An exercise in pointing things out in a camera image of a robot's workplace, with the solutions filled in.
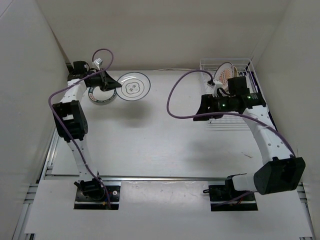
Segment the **green rimmed white plate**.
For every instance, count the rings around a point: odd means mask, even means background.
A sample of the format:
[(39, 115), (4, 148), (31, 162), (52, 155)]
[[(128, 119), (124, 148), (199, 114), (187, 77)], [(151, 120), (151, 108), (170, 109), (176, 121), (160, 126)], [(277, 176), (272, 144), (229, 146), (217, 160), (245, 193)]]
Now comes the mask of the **green rimmed white plate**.
[(111, 103), (117, 96), (115, 90), (101, 91), (99, 87), (90, 87), (88, 89), (89, 99), (97, 105), (106, 105)]

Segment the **white plate brown pattern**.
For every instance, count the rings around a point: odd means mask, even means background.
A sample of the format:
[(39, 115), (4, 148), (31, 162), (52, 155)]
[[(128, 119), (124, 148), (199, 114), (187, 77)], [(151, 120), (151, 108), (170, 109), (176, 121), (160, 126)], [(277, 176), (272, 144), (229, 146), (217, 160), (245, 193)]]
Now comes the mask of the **white plate brown pattern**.
[(143, 99), (151, 89), (151, 81), (147, 75), (141, 72), (128, 72), (121, 75), (118, 80), (121, 87), (117, 88), (116, 94), (125, 101), (138, 101)]

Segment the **orange sunburst pattern plate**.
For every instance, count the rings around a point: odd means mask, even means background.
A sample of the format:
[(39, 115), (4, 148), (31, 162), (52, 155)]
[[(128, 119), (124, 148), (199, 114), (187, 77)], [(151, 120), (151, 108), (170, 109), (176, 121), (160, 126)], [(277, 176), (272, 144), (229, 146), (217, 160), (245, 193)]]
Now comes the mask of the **orange sunburst pattern plate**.
[(221, 64), (215, 74), (213, 79), (222, 83), (222, 88), (228, 90), (228, 79), (231, 79), (235, 76), (235, 69), (231, 62), (224, 62)]

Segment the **yellow rimmed plate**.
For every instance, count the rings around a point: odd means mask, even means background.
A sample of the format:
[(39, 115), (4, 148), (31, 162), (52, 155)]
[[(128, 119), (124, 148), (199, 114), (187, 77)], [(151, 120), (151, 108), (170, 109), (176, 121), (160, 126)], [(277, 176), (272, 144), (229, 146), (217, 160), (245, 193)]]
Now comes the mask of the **yellow rimmed plate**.
[(238, 76), (238, 69), (233, 65), (233, 77), (236, 78)]

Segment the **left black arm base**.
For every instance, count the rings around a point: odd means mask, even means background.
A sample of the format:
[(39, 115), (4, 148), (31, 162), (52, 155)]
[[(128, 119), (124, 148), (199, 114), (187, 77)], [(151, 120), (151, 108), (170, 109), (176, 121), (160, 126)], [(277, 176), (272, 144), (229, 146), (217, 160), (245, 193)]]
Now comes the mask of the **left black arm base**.
[(93, 197), (87, 193), (83, 193), (80, 187), (77, 187), (74, 205), (75, 210), (118, 210), (120, 206), (120, 196), (121, 196), (121, 183), (120, 182), (105, 182), (107, 188), (107, 194), (104, 189), (102, 193), (95, 194)]

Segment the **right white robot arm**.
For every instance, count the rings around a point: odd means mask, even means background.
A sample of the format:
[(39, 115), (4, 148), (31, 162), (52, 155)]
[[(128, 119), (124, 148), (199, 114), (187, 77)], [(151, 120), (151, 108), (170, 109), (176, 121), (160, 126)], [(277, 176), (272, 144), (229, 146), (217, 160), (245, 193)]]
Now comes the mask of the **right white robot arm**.
[(241, 115), (256, 141), (262, 166), (254, 173), (228, 176), (224, 188), (226, 197), (236, 200), (244, 191), (268, 195), (295, 190), (306, 167), (304, 159), (296, 157), (275, 130), (262, 94), (251, 92), (244, 76), (230, 78), (227, 83), (228, 91), (225, 91), (219, 81), (208, 81), (212, 93), (202, 95), (193, 121), (219, 119), (228, 112)]

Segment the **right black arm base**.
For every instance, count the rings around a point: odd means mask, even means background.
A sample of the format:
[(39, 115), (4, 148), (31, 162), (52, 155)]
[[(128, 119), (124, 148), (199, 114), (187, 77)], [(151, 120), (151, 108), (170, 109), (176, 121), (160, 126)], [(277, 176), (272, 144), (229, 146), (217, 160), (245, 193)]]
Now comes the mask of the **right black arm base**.
[(253, 192), (237, 191), (224, 181), (209, 181), (202, 193), (209, 197), (212, 212), (253, 212), (258, 205)]

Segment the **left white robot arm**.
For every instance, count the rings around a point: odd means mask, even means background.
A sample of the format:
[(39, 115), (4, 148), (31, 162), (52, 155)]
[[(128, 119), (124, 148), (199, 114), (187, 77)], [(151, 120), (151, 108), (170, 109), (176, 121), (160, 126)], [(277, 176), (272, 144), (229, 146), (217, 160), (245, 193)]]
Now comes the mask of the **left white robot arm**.
[(77, 165), (78, 190), (93, 201), (110, 203), (110, 192), (104, 185), (99, 171), (92, 165), (86, 135), (88, 122), (81, 106), (81, 99), (88, 88), (98, 87), (103, 92), (116, 90), (122, 85), (106, 71), (89, 68), (85, 61), (75, 61), (67, 78), (67, 90), (58, 103), (50, 103), (58, 135), (72, 151)]

